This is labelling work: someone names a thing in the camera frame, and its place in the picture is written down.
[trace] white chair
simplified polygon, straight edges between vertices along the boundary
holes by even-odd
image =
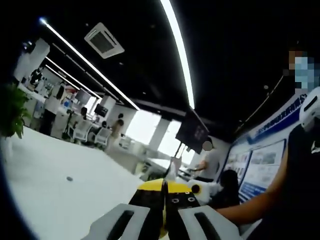
[[[97,135],[95,136],[94,143],[106,146],[108,137],[110,136],[111,133],[112,133],[111,130],[102,127],[100,131],[97,133]]]
[[[90,121],[82,120],[78,122],[75,128],[69,126],[68,134],[72,139],[86,142],[88,140],[88,133],[92,126],[93,124]]]

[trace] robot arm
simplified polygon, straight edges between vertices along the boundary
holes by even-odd
[[[209,206],[200,206],[187,185],[157,179],[143,183],[129,204],[96,220],[82,240],[242,240],[239,230]]]

